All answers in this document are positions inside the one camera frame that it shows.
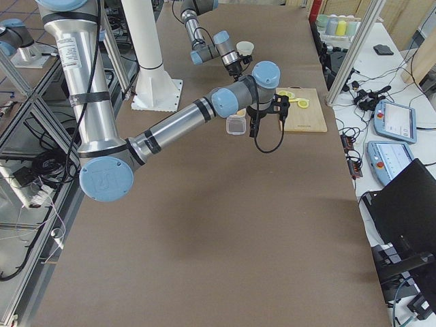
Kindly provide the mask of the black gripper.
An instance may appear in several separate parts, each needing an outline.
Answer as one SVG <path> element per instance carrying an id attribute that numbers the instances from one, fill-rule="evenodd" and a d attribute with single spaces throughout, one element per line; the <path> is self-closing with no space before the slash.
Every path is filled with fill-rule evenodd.
<path id="1" fill-rule="evenodd" d="M 272 114 L 273 110 L 267 108 L 265 110 L 257 110 L 251 106 L 247 107 L 247 114 L 250 116 L 250 131 L 249 136 L 251 138 L 256 137 L 256 126 L 260 126 L 260 120 L 263 119 L 267 114 Z"/>
<path id="2" fill-rule="evenodd" d="M 225 68 L 231 77 L 239 77 L 243 74 L 243 68 L 239 61 L 228 63 Z"/>

